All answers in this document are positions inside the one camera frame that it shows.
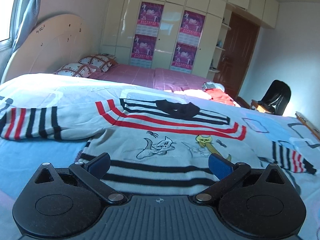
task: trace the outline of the window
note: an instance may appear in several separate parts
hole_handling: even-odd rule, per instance
[[[0,49],[12,45],[15,0],[0,0]]]

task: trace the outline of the white wall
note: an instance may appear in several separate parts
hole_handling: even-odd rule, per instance
[[[71,13],[80,16],[90,27],[93,35],[92,48],[100,50],[102,27],[109,0],[41,0],[38,22],[52,16]],[[0,77],[11,56],[11,48],[0,51]]]
[[[261,100],[273,80],[290,86],[284,115],[303,113],[320,127],[320,3],[281,3],[275,30],[263,29],[239,96]]]

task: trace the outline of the brown wooden door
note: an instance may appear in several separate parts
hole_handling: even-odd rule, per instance
[[[224,85],[226,93],[236,98],[247,72],[259,33],[259,26],[232,13],[228,31],[218,63],[219,73],[213,81]]]

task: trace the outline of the shelf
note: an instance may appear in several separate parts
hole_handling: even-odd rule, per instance
[[[220,70],[218,70],[218,69],[209,69],[209,72],[219,73]]]
[[[225,49],[220,48],[220,47],[218,47],[218,46],[216,46],[216,49],[221,49],[222,51],[225,51]]]
[[[228,30],[231,30],[231,27],[225,23],[221,24],[221,26],[227,28]]]

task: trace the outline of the window frame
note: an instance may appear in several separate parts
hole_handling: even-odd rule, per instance
[[[14,0],[10,19],[9,38],[0,41],[0,53],[12,47],[14,37],[13,33],[19,28],[19,22],[23,17],[24,11],[28,4],[22,4],[23,0]]]

